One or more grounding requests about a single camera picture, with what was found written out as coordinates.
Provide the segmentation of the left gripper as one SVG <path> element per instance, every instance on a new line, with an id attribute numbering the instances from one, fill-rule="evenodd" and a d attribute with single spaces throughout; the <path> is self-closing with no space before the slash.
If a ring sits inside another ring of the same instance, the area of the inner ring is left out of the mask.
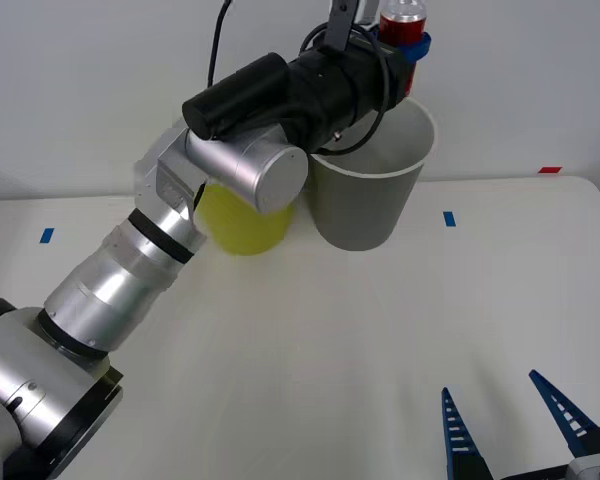
<path id="1" fill-rule="evenodd" d="M 386 61 L 389 93 L 387 110 L 395 108 L 406 96 L 406 87 L 413 67 L 430 50 L 432 38 L 428 32 L 418 42 L 397 48 L 379 42 Z M 353 82 L 360 105 L 378 111 L 384 98 L 383 75 L 380 61 L 371 42 L 360 33 L 353 33 L 348 43 L 348 53 L 353 59 Z"/>

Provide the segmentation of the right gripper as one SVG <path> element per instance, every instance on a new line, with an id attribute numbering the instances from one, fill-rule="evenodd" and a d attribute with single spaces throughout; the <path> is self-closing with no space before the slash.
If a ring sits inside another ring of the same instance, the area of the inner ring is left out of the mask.
<path id="1" fill-rule="evenodd" d="M 575 458 L 600 454 L 600 426 L 537 370 L 529 377 Z M 493 480 L 447 388 L 441 391 L 442 420 L 448 480 Z M 568 465 L 519 473 L 502 480 L 564 480 Z"/>

